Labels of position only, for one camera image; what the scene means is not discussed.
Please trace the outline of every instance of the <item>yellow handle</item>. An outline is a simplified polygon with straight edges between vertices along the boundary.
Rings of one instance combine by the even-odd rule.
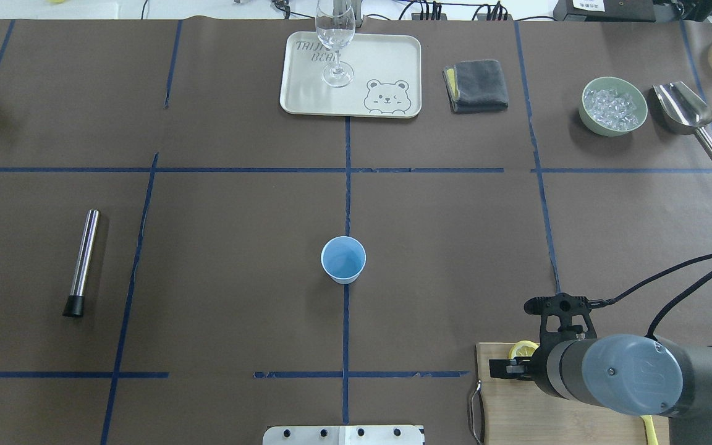
[[[645,423],[645,434],[647,434],[647,445],[658,445],[658,437],[655,435],[653,427],[653,416],[641,416]]]

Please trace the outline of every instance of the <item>black box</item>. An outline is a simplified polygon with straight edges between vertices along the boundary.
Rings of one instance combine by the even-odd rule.
[[[596,5],[603,5],[605,11]],[[559,0],[554,18],[568,22],[655,22],[655,10],[653,0]]]

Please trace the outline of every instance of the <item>gray cloth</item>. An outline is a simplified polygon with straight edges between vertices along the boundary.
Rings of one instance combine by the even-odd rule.
[[[455,90],[447,77],[454,70]],[[458,62],[444,68],[444,83],[455,113],[491,112],[507,109],[507,85],[498,60]]]

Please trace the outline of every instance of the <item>wine glass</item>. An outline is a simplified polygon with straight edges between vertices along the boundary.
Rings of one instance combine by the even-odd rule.
[[[330,62],[323,68],[324,82],[334,88],[348,85],[354,79],[354,69],[339,61],[339,50],[345,48],[356,33],[351,0],[318,0],[315,28],[320,43],[336,54],[336,62]]]

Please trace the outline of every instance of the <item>brown table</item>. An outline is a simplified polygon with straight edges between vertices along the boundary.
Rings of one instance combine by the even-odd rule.
[[[472,443],[475,344],[536,340],[526,299],[612,297],[712,252],[695,139],[654,113],[603,138],[576,114],[601,75],[683,80],[712,106],[712,25],[368,19],[422,43],[407,121],[285,113],[302,29],[0,22],[0,443],[260,443],[269,425],[341,423]],[[453,115],[441,69],[487,58],[509,110]],[[90,208],[105,220],[71,320]],[[368,252],[345,288],[319,262],[340,234]],[[594,312],[599,335],[644,335],[710,268]],[[658,333],[712,344],[712,281]]]

